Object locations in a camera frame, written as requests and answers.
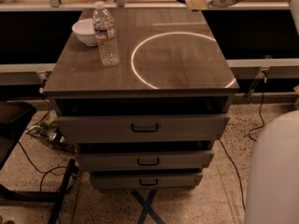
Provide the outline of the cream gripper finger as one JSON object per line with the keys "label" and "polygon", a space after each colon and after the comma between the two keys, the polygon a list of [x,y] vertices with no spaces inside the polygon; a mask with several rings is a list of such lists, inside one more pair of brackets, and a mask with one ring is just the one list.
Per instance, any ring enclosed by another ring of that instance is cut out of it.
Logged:
{"label": "cream gripper finger", "polygon": [[186,6],[189,10],[208,9],[213,0],[186,0]]}

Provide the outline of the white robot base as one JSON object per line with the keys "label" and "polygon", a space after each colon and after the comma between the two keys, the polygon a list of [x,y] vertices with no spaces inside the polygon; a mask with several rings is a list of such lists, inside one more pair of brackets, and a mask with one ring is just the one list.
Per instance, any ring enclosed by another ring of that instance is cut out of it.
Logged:
{"label": "white robot base", "polygon": [[299,111],[274,119],[255,144],[244,224],[299,224]]}

